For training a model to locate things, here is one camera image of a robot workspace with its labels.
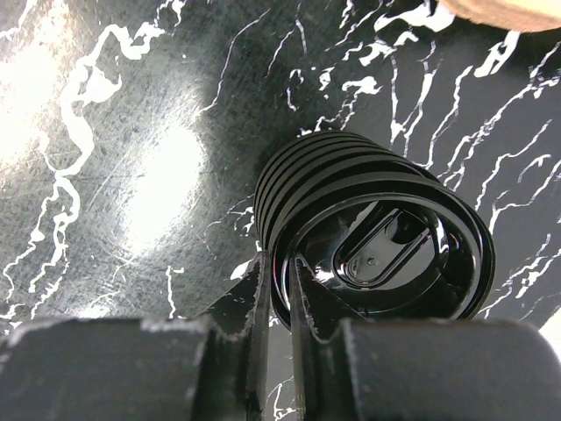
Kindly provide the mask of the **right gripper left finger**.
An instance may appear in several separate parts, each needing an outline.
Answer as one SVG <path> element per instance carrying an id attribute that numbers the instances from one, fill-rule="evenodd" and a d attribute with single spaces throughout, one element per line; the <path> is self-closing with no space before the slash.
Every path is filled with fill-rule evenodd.
<path id="1" fill-rule="evenodd" d="M 259 252 L 206 314 L 213 322 L 196 388 L 198 420 L 261 420 L 266 408 L 271 261 Z"/>

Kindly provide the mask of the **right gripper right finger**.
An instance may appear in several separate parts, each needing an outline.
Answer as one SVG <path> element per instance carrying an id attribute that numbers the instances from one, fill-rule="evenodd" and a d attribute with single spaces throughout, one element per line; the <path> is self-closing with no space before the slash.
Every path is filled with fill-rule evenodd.
<path id="1" fill-rule="evenodd" d="M 289 261 L 288 283 L 298 418 L 357 420 L 344 337 L 344 323 L 356 313 L 300 256 Z"/>

